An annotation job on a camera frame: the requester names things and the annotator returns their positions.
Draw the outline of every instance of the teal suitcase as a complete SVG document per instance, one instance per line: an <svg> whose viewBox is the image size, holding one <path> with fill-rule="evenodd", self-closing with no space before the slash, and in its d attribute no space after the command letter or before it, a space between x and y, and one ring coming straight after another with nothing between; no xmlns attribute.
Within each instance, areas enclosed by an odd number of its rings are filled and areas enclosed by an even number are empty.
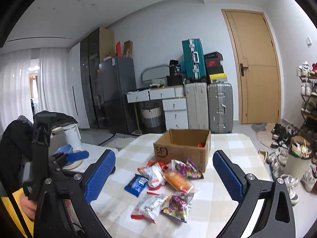
<svg viewBox="0 0 317 238"><path fill-rule="evenodd" d="M182 41L187 77L194 80L206 77L206 66L200 39Z"/></svg>

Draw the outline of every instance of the checkered tablecloth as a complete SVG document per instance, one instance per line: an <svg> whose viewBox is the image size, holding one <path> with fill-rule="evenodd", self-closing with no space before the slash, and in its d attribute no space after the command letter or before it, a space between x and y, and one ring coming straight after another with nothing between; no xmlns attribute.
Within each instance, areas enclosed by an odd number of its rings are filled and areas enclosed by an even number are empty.
<svg viewBox="0 0 317 238"><path fill-rule="evenodd" d="M110 176L98 199L91 203L102 224L113 238L163 238L163 237L216 237L227 223L238 203L232 201L222 184L212 163L213 153L222 149L233 163L238 164L245 173L253 173L258 179L270 180L261 159L251 140L243 134L211 135L211 151L204 173L205 179L194 180L201 189L195 194L187 223L172 221L160 214L156 224L145 220L131 219L131 212L146 191L136 198L124 190L131 181L137 167L146 166L154 160L153 143L161 134L140 136L125 149L116 153L116 172ZM173 194L170 185L158 192ZM243 237L248 237L261 211L263 201L259 201Z"/></svg>

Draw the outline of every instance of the human hand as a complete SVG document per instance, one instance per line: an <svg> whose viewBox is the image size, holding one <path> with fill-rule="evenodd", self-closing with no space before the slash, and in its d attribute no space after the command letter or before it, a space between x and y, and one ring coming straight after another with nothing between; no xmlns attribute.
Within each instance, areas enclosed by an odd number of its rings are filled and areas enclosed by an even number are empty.
<svg viewBox="0 0 317 238"><path fill-rule="evenodd" d="M24 193L21 193L20 195L20 205L23 210L23 212L27 215L29 219L34 221L35 219L35 211L37 207L37 203L35 201L30 201L27 196L24 195Z"/></svg>

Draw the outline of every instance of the metal bolt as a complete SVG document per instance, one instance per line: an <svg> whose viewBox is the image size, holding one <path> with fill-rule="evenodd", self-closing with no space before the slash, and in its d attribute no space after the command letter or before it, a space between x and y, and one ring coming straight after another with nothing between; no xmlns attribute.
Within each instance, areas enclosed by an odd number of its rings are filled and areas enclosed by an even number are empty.
<svg viewBox="0 0 317 238"><path fill-rule="evenodd" d="M50 184L52 182L52 179L51 178L47 178L46 180L45 180L45 184Z"/></svg>
<svg viewBox="0 0 317 238"><path fill-rule="evenodd" d="M253 174L247 174L249 180L254 180L256 177Z"/></svg>
<svg viewBox="0 0 317 238"><path fill-rule="evenodd" d="M280 183L280 184L283 184L284 183L284 180L282 178L277 178L277 181Z"/></svg>
<svg viewBox="0 0 317 238"><path fill-rule="evenodd" d="M74 175L75 180L80 180L81 179L81 174L75 174Z"/></svg>

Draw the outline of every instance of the white pitcher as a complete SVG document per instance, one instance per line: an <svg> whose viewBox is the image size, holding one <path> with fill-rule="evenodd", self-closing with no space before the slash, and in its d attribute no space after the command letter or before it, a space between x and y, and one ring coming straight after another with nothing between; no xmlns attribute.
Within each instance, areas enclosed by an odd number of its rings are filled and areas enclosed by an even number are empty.
<svg viewBox="0 0 317 238"><path fill-rule="evenodd" d="M65 126L64 133L66 135L67 144L72 145L73 151L83 150L81 136L76 123Z"/></svg>

